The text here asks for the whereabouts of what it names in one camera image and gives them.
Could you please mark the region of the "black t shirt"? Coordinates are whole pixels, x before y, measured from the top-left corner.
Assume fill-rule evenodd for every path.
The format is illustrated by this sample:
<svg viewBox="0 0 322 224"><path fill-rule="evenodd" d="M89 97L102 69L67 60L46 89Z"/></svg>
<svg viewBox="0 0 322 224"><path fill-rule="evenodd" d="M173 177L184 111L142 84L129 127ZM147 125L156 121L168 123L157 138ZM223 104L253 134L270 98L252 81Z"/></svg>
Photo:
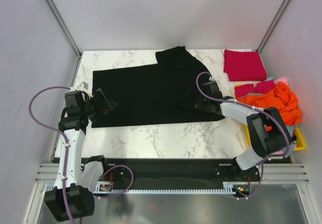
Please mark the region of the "black t shirt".
<svg viewBox="0 0 322 224"><path fill-rule="evenodd" d="M93 72L93 90L101 89L117 107L93 128L220 121L223 116L195 106L196 82L208 82L207 67L184 46L155 54L157 63Z"/></svg>

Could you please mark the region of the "yellow plastic bin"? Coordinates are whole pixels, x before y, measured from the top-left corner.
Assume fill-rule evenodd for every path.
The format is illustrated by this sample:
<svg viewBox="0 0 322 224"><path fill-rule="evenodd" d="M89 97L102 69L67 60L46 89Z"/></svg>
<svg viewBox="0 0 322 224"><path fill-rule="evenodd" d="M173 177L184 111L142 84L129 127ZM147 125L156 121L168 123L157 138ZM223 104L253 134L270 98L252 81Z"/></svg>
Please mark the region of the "yellow plastic bin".
<svg viewBox="0 0 322 224"><path fill-rule="evenodd" d="M297 127L295 130L295 135L296 135L296 139L297 139L297 147L296 147L296 151L301 151L301 150L305 150L306 149L306 143L303 139L303 136L299 130L299 128Z"/></svg>

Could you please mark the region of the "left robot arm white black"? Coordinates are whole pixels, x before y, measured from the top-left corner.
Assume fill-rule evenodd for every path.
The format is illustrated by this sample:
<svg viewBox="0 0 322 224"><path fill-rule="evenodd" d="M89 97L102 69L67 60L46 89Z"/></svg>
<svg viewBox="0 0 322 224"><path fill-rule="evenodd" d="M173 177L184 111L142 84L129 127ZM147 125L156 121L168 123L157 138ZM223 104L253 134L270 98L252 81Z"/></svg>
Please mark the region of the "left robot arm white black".
<svg viewBox="0 0 322 224"><path fill-rule="evenodd" d="M91 216L95 210L94 189L98 180L110 176L104 156L94 156L82 163L82 150L88 124L104 117L117 107L97 89L92 96L74 90L65 94L58 129L62 133L61 159L53 189L44 201L58 222Z"/></svg>

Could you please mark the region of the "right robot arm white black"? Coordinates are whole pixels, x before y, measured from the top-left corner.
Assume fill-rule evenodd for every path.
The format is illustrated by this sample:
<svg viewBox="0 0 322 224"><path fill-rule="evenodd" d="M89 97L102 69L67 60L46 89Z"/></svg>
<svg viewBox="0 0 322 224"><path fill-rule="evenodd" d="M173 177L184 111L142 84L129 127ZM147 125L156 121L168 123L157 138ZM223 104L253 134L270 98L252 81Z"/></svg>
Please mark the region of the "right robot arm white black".
<svg viewBox="0 0 322 224"><path fill-rule="evenodd" d="M223 97L216 82L202 86L196 83L201 96L196 108L207 113L232 118L248 127L251 146L232 160L230 174L235 180L243 180L249 169L282 151L285 156L292 144L292 137L275 107L266 109L243 104L236 99Z"/></svg>

